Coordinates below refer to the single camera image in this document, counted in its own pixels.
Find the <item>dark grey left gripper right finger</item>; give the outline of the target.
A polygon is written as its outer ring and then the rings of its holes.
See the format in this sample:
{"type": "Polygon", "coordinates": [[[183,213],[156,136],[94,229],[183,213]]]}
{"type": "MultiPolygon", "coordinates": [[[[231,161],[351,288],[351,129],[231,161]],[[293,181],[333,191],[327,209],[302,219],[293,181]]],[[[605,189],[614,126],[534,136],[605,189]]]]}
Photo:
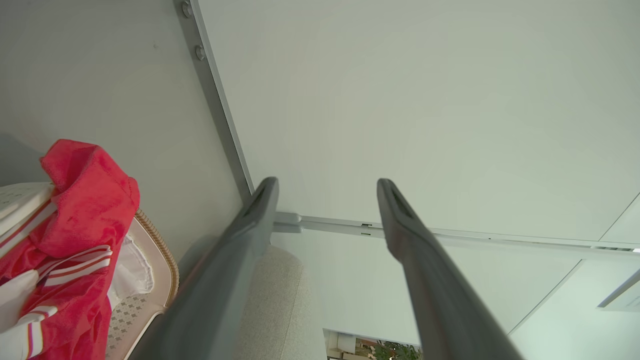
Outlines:
{"type": "Polygon", "coordinates": [[[387,248],[406,278],[423,360],[523,360],[394,182],[380,178],[376,193],[387,248]]]}

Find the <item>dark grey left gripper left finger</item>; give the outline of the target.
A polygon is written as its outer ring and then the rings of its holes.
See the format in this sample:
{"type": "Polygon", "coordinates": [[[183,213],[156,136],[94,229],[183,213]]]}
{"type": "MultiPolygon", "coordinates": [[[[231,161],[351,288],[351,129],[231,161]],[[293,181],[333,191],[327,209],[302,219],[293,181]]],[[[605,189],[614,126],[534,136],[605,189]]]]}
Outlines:
{"type": "Polygon", "coordinates": [[[270,244],[278,198],[278,179],[264,178],[129,360],[231,360],[255,267],[270,244]]]}

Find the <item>red garment with white stripes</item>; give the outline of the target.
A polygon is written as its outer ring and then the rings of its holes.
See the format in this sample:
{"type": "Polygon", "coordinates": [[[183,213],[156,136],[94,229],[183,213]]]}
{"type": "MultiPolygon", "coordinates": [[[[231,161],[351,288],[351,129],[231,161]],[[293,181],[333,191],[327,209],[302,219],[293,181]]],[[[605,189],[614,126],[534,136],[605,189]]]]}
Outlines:
{"type": "Polygon", "coordinates": [[[0,360],[105,360],[108,292],[136,210],[48,200],[0,236],[0,360]]]}

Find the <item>plain red garment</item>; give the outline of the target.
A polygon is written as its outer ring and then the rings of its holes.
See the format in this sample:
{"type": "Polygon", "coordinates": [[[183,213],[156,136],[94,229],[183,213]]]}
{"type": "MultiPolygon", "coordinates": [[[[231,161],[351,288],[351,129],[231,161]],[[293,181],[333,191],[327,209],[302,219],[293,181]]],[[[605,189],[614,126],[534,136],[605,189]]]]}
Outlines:
{"type": "Polygon", "coordinates": [[[70,139],[56,141],[40,163],[55,187],[55,212],[37,248],[54,258],[118,249],[140,205],[137,181],[101,146],[70,139]]]}

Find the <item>grey fabric sofa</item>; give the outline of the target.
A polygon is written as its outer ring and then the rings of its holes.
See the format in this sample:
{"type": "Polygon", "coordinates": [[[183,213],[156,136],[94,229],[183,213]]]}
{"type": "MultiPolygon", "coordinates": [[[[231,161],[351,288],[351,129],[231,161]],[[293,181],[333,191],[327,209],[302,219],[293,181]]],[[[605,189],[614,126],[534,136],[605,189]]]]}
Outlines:
{"type": "Polygon", "coordinates": [[[256,265],[232,360],[327,360],[317,298],[292,253],[270,245],[256,265]]]}

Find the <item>white laundry basket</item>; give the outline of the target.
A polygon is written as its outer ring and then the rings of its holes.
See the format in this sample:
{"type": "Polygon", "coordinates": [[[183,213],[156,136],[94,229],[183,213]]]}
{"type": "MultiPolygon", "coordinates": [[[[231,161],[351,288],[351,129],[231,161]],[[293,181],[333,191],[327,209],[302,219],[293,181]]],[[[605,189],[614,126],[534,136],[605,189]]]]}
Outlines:
{"type": "MultiPolygon", "coordinates": [[[[46,182],[0,186],[0,259],[7,259],[9,251],[55,212],[53,191],[54,186],[46,182]]],[[[130,296],[110,308],[104,360],[128,360],[152,321],[166,312],[179,286],[178,265],[142,210],[135,213],[126,235],[133,238],[150,264],[154,287],[148,294],[130,296]]],[[[41,306],[22,317],[20,311],[34,290],[46,284],[59,285],[63,280],[78,280],[108,265],[111,255],[108,246],[96,246],[19,271],[16,280],[0,281],[0,360],[34,360],[35,353],[42,350],[41,325],[56,311],[41,306]]]]}

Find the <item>green leafy plant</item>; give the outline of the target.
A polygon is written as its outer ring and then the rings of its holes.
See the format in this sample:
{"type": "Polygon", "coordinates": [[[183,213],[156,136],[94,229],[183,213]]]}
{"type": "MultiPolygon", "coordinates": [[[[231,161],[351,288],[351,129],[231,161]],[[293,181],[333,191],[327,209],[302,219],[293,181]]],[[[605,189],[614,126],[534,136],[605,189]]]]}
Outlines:
{"type": "Polygon", "coordinates": [[[424,360],[419,348],[392,341],[377,341],[372,355],[375,360],[424,360]]]}

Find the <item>white basket liner cloth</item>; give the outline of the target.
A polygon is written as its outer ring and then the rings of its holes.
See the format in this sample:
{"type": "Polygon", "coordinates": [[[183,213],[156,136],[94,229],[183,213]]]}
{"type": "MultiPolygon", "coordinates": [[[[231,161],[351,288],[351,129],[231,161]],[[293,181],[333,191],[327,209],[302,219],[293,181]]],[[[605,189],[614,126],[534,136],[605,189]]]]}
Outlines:
{"type": "Polygon", "coordinates": [[[107,292],[110,307],[131,296],[149,294],[154,287],[153,269],[130,235],[124,237],[112,282],[107,292]]]}

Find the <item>grey partition floor rail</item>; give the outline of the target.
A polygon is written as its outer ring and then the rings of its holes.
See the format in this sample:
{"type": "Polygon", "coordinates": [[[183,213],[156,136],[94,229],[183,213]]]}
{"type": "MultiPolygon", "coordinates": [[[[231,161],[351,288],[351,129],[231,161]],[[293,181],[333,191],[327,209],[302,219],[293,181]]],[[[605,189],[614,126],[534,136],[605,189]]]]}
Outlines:
{"type": "Polygon", "coordinates": [[[208,37],[201,0],[170,0],[182,29],[199,84],[229,163],[240,200],[246,203],[255,190],[220,73],[208,37]]]}

